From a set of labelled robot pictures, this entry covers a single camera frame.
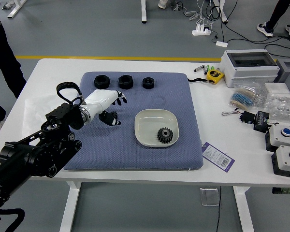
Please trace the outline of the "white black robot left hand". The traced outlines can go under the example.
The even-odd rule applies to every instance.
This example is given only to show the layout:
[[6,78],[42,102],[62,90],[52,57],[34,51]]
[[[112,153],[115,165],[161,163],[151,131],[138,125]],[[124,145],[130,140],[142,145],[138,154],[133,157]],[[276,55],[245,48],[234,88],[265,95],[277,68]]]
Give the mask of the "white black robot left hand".
[[116,90],[97,89],[92,92],[79,106],[84,124],[89,124],[95,115],[99,116],[100,121],[109,126],[120,125],[115,113],[109,113],[106,109],[112,104],[121,105],[121,101],[127,103],[125,95]]

